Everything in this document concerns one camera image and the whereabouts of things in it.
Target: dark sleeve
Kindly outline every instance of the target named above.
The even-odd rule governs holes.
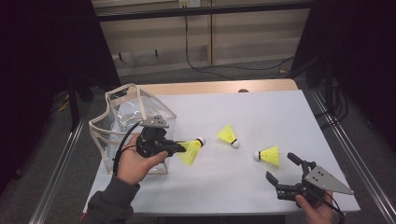
[[[112,176],[105,191],[97,191],[90,198],[81,223],[125,223],[134,213],[131,202],[138,190],[139,187]]]

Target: hand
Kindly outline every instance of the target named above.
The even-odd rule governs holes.
[[[119,170],[117,177],[128,184],[137,186],[142,181],[149,170],[164,161],[168,156],[167,151],[158,153],[149,158],[143,158],[136,152],[136,139],[140,134],[135,134],[129,143],[125,146],[125,150],[121,154]]]
[[[332,192],[327,191],[323,199],[332,204]],[[332,224],[332,209],[322,202],[311,206],[302,195],[296,195],[296,202],[303,208],[308,224]]]

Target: metal rail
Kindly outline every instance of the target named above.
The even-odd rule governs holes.
[[[185,17],[215,15],[227,13],[256,12],[256,11],[275,11],[303,9],[311,7],[326,7],[340,0],[323,0],[323,1],[301,1],[301,2],[283,2],[283,3],[266,3],[256,5],[240,5],[226,7],[190,7],[190,8],[173,8],[163,10],[138,11],[138,12],[120,12],[120,13],[102,13],[97,15],[99,21],[128,21],[154,18]]]
[[[315,91],[312,91],[312,94],[320,110],[324,113],[326,111],[326,106],[324,103],[325,100],[323,95],[320,92]],[[331,116],[326,116],[326,120],[329,122],[336,121],[336,119]],[[335,136],[337,137],[338,141],[340,142],[344,151],[349,157],[349,160],[361,177],[362,182],[372,195],[384,219],[389,224],[396,224],[396,210],[393,203],[362,160],[361,155],[359,154],[358,150],[353,146],[352,142],[347,136],[347,133],[344,131],[339,123],[331,125],[331,127],[332,131],[334,132]]]
[[[73,149],[76,145],[76,142],[87,117],[88,112],[85,113],[85,115],[77,123],[76,128],[70,133],[66,145],[64,146],[61,158],[59,159],[55,170],[49,180],[49,183],[47,184],[46,189],[44,190],[44,193],[42,194],[40,201],[38,202],[38,205],[32,214],[29,224],[44,223],[44,221],[46,220],[47,214],[52,205],[52,201],[55,198],[56,192],[59,188],[59,184],[61,183],[61,180],[63,178],[64,171],[73,153]]]

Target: shuttlecock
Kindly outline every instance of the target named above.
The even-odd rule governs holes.
[[[268,161],[274,165],[279,165],[279,151],[277,146],[270,147],[263,151],[254,152],[254,159],[258,161]]]
[[[179,145],[186,148],[185,152],[178,152],[178,157],[186,164],[192,165],[195,161],[195,157],[198,155],[199,150],[205,144],[205,139],[203,137],[198,137],[193,141],[188,142],[177,142]]]
[[[230,124],[227,124],[221,129],[221,131],[218,133],[218,138],[230,143],[234,148],[239,147],[239,141],[236,139],[235,134],[233,133],[233,128]]]

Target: transparent container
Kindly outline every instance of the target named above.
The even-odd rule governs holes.
[[[128,130],[137,122],[160,115],[168,123],[165,138],[173,139],[176,115],[154,95],[140,89],[135,84],[127,84],[105,93],[106,112],[89,121],[93,141],[102,154],[107,173],[113,173],[113,162],[120,142]],[[135,133],[141,133],[137,126],[128,137],[125,145]],[[168,162],[153,167],[149,174],[167,174]]]

